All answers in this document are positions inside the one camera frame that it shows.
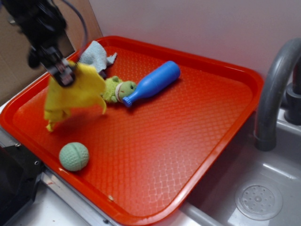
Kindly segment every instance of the white wall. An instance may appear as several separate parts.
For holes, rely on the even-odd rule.
[[[256,70],[301,37],[301,0],[90,0],[104,36],[118,35]]]

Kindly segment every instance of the metal sink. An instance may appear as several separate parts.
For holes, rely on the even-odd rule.
[[[203,226],[301,224],[301,128],[278,120],[277,146],[263,152],[254,147],[254,121],[253,115],[187,199]]]

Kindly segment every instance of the blue toy bottle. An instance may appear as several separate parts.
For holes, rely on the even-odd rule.
[[[125,106],[130,107],[132,103],[141,98],[148,98],[168,86],[180,77],[180,68],[173,61],[167,61],[162,66],[145,76],[137,85],[136,90],[122,99]]]

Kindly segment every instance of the gray cloth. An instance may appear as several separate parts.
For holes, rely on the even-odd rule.
[[[92,41],[88,48],[81,55],[79,62],[92,65],[97,72],[101,72],[114,63],[117,53],[107,57],[107,52],[97,41]]]

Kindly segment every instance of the green ball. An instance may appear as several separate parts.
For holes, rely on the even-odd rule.
[[[81,143],[68,143],[61,149],[59,159],[66,170],[78,171],[88,164],[89,152]]]

